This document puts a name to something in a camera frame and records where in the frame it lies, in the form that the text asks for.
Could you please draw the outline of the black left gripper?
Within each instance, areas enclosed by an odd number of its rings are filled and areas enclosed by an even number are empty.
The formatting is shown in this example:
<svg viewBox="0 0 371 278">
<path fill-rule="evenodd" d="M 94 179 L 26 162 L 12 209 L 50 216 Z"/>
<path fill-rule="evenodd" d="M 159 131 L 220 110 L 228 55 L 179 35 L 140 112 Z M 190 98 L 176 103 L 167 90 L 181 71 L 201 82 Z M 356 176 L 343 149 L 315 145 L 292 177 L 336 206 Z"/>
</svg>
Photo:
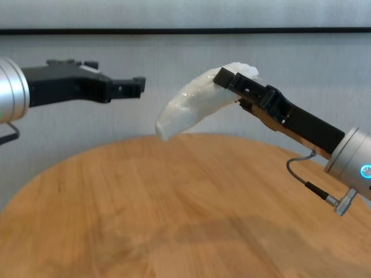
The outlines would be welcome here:
<svg viewBox="0 0 371 278">
<path fill-rule="evenodd" d="M 98 61 L 85 61 L 83 65 L 99 69 Z M 45 66 L 21 70 L 28 84 L 31 107 L 72 100 L 107 103 L 108 87 L 111 82 L 112 99 L 140 98 L 146 85 L 146 79 L 142 76 L 112 81 L 99 72 L 65 61 L 52 61 Z"/>
</svg>

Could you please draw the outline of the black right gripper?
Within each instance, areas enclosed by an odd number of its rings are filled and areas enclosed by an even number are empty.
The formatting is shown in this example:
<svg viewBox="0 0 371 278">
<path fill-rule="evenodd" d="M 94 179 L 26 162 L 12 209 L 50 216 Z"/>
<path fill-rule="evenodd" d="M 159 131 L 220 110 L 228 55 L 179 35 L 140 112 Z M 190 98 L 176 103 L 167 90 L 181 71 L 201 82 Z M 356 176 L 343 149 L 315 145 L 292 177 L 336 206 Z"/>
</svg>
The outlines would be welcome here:
<svg viewBox="0 0 371 278">
<path fill-rule="evenodd" d="M 271 130 L 294 139 L 329 159 L 344 132 L 290 102 L 278 89 L 266 86 L 259 93 L 259 119 Z M 240 99 L 239 106 L 252 111 L 252 103 Z"/>
</svg>

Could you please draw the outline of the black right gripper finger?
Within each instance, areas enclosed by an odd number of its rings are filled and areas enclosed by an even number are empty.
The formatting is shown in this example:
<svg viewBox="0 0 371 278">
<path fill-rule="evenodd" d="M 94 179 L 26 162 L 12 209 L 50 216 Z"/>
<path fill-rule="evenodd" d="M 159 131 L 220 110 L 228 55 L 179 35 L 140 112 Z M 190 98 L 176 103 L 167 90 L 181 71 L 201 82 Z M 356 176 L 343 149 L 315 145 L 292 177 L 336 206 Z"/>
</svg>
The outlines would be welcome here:
<svg viewBox="0 0 371 278">
<path fill-rule="evenodd" d="M 272 89 L 264 87 L 240 73 L 234 74 L 224 67 L 215 76 L 214 83 L 239 95 L 240 99 L 259 107 L 267 107 L 275 98 L 275 92 Z"/>
</svg>

